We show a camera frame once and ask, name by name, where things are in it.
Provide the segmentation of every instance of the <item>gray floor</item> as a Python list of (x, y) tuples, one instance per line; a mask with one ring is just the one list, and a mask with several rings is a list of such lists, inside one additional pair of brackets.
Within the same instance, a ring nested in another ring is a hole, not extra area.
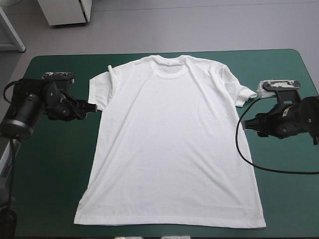
[(87, 26), (60, 29), (36, 0), (4, 10), (27, 51), (0, 52), (1, 91), (38, 55), (278, 48), (298, 50), (319, 89), (317, 0), (94, 0)]

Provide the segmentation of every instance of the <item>neckline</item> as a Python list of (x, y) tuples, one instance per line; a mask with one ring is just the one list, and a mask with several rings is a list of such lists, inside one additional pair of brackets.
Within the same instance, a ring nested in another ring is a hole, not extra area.
[[(185, 57), (185, 55), (180, 55), (176, 58), (164, 58), (160, 55), (153, 55), (152, 58), (154, 61), (152, 63), (152, 69), (156, 75), (164, 78), (175, 78), (181, 76), (187, 71), (187, 68), (185, 66)], [(156, 68), (156, 63), (165, 66), (181, 66), (181, 69), (175, 73), (165, 73)]]

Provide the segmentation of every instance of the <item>t-shirt hem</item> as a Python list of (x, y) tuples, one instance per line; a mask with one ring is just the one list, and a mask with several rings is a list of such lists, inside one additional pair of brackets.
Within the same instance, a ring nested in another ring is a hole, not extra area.
[(243, 107), (245, 102), (250, 98), (255, 98), (257, 94), (250, 89), (243, 89), (239, 92), (235, 105), (237, 107)]
[(255, 228), (266, 227), (264, 219), (258, 220), (220, 220), (212, 218), (191, 218), (176, 216), (154, 216), (154, 217), (105, 217), (91, 216), (77, 213), (74, 224), (80, 225), (136, 225), (136, 224), (181, 224), (193, 226), (208, 226), (221, 228)]

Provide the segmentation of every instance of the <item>robotic arm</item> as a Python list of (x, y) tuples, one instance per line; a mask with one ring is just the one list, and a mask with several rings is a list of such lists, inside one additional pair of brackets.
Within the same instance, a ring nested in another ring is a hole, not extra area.
[[(42, 80), (21, 79), (4, 90), (4, 99), (10, 103), (0, 132), (19, 141), (32, 136), (35, 126), (44, 113), (50, 120), (83, 120), (88, 112), (96, 112), (96, 105), (78, 100), (70, 95), (68, 86), (74, 83), (74, 73), (47, 72)], [(14, 85), (12, 102), (5, 91)]]
[[(15, 157), (13, 139), (23, 142), (31, 137), (42, 114), (48, 115), (50, 120), (70, 121), (83, 120), (88, 112), (97, 111), (96, 105), (70, 95), (68, 86), (73, 83), (74, 73), (47, 72), (42, 80), (21, 79), (4, 89), (3, 97), (10, 106), (0, 123), (0, 132), (10, 139), (12, 160), (0, 169), (0, 238), (14, 238), (16, 225), (16, 214), (10, 209)], [(5, 92), (13, 85), (12, 101), (9, 101)]]
[(262, 81), (257, 90), (259, 97), (276, 97), (277, 104), (268, 113), (259, 113), (255, 118), (243, 121), (243, 128), (257, 131), (260, 137), (272, 135), (280, 139), (308, 132), (314, 145), (318, 145), (319, 96), (301, 100), (300, 86), (294, 80)]

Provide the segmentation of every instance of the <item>white cabinet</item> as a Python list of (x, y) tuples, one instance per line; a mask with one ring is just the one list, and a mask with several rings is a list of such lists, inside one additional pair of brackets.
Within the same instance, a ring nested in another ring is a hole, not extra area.
[(90, 21), (92, 0), (38, 0), (49, 25)]

